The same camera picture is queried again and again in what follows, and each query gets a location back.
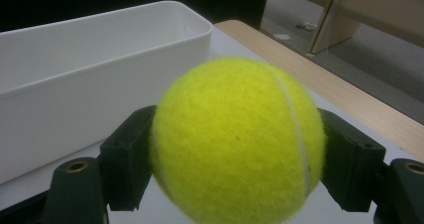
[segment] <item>floor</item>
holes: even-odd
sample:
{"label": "floor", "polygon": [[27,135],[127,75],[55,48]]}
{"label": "floor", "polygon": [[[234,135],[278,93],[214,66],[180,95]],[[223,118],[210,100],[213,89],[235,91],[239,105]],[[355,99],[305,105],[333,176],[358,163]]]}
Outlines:
{"label": "floor", "polygon": [[370,95],[424,124],[424,48],[361,24],[355,35],[312,55],[306,52],[322,7],[306,0],[267,0],[261,31]]}

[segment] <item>dark background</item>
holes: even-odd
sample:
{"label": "dark background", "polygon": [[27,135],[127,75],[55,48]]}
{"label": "dark background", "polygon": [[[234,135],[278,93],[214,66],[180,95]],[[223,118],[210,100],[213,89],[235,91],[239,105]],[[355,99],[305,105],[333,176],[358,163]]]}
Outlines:
{"label": "dark background", "polygon": [[[63,21],[161,0],[0,0],[0,32]],[[212,23],[241,20],[259,28],[266,0],[180,1]]]}

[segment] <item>wooden table edge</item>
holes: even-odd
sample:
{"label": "wooden table edge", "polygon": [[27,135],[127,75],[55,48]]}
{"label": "wooden table edge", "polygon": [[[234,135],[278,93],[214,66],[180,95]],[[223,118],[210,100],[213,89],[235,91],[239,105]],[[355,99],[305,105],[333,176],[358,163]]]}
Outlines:
{"label": "wooden table edge", "polygon": [[422,124],[240,21],[229,20],[215,26],[377,134],[424,161]]}

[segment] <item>white table surface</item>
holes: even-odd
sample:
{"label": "white table surface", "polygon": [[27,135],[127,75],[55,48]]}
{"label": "white table surface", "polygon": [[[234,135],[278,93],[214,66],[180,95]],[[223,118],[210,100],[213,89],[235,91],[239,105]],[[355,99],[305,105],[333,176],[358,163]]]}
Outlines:
{"label": "white table surface", "polygon": [[[210,58],[213,59],[219,56],[242,56],[262,60],[255,53],[215,28],[212,34]],[[310,93],[318,107],[332,111],[386,147],[386,163],[389,163],[394,158],[409,158],[415,160],[411,155],[402,151],[387,139],[377,135],[371,129],[362,125],[336,106],[319,97],[317,94],[311,91]],[[40,192],[46,191],[49,188],[53,171],[57,166],[76,157],[97,157],[100,144],[101,143],[93,144],[79,152],[70,154],[65,158],[1,184],[0,210]],[[286,223],[373,223],[372,218],[374,211],[375,206],[372,205],[369,213],[344,212],[340,209],[338,204],[331,199],[325,187],[320,184],[309,196],[304,207]],[[168,201],[157,186],[153,177],[140,204],[140,210],[136,212],[109,212],[109,218],[111,223],[192,223],[177,207]]]}

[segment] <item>yellow tennis ball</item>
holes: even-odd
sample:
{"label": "yellow tennis ball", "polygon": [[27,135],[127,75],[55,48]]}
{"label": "yellow tennis ball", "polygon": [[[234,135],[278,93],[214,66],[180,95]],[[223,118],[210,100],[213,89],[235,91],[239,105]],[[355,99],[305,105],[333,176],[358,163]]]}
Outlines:
{"label": "yellow tennis ball", "polygon": [[313,101],[258,61],[195,67],[165,93],[151,130],[153,174],[197,223],[280,223],[321,177],[325,135]]}

